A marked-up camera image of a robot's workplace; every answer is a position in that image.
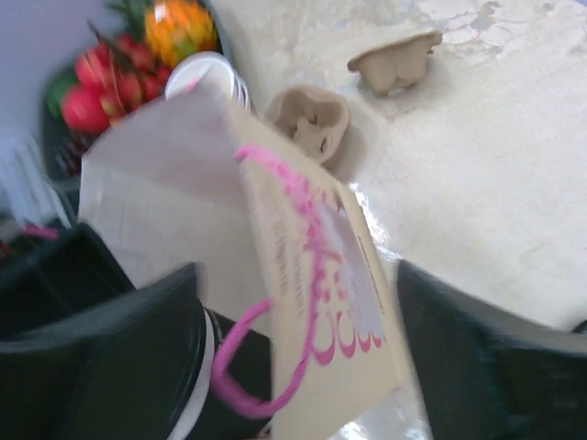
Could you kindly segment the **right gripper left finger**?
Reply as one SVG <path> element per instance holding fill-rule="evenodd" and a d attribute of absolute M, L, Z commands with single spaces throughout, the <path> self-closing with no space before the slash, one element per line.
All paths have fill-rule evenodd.
<path fill-rule="evenodd" d="M 4 439 L 165 439 L 198 375 L 197 267 L 1 342 Z"/>

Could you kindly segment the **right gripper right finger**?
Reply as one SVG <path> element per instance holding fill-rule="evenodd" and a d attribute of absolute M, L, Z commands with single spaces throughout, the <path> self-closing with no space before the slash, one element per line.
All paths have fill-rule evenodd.
<path fill-rule="evenodd" d="M 396 289 L 434 438 L 585 438 L 585 323 L 527 321 L 405 260 Z"/>

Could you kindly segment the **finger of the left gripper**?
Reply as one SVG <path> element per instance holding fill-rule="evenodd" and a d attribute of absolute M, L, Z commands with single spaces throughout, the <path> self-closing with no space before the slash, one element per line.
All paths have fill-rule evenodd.
<path fill-rule="evenodd" d="M 133 290 L 102 238 L 80 223 L 1 272 L 1 337 L 53 324 Z"/>

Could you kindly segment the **dark paper coffee cup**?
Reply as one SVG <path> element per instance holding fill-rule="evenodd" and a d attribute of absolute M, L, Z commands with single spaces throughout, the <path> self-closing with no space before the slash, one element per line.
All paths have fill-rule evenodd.
<path fill-rule="evenodd" d="M 195 372 L 188 379 L 187 397 L 170 439 L 259 439 L 269 434 L 270 418 L 249 417 L 236 408 L 226 393 L 231 380 L 257 401 L 271 397 L 271 342 L 256 331 L 244 337 L 225 368 L 217 365 L 234 322 L 204 310 L 204 342 L 198 347 Z"/>

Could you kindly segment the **pink beige paper bag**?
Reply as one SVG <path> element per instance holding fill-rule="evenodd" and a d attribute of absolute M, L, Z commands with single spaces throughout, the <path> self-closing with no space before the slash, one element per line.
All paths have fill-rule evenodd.
<path fill-rule="evenodd" d="M 282 394 L 276 439 L 391 439 L 384 407 L 409 376 L 395 290 L 354 192 L 211 84 L 155 101 L 83 158 L 80 218 L 138 286 L 187 262 L 207 307 L 270 339 L 270 367 L 242 358 Z"/>

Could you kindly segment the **single cardboard cup carrier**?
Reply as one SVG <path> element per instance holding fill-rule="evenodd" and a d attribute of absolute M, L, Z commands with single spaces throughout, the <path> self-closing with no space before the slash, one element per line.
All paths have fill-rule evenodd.
<path fill-rule="evenodd" d="M 367 50 L 352 58 L 350 72 L 357 72 L 375 96 L 409 88 L 426 77 L 428 56 L 440 45 L 443 34 L 430 31 Z"/>

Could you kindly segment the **dark green fruit tray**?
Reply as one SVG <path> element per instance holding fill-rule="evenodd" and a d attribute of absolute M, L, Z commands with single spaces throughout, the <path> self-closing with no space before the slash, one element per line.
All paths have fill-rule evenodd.
<path fill-rule="evenodd" d="M 69 148 L 76 135 L 72 135 L 62 118 L 50 110 L 49 100 L 55 95 L 53 91 L 57 85 L 73 77 L 73 62 L 73 57 L 70 57 L 46 81 L 43 90 L 45 103 L 39 108 L 42 169 L 71 224 L 76 222 L 78 214 L 82 153 L 78 149 Z"/>

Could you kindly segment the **red apple front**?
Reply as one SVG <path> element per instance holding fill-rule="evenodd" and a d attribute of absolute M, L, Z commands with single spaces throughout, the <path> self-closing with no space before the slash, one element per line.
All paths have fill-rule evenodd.
<path fill-rule="evenodd" d="M 69 129 L 89 135 L 99 135 L 109 127 L 109 118 L 100 94 L 75 85 L 61 99 L 61 115 Z"/>

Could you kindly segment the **green lime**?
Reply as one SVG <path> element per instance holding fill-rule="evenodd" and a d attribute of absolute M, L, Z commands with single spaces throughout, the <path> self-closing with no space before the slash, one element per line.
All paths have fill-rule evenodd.
<path fill-rule="evenodd" d="M 61 73 L 50 82 L 46 92 L 46 104 L 53 117 L 61 118 L 61 101 L 64 95 L 78 83 L 77 75 L 72 71 Z"/>

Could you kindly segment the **toy pineapple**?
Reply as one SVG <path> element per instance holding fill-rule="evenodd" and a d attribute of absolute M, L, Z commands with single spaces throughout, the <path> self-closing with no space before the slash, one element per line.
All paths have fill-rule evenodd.
<path fill-rule="evenodd" d="M 216 24 L 199 1 L 107 1 L 120 15 L 128 33 L 146 44 L 155 59 L 174 68 L 187 57 L 220 48 Z"/>

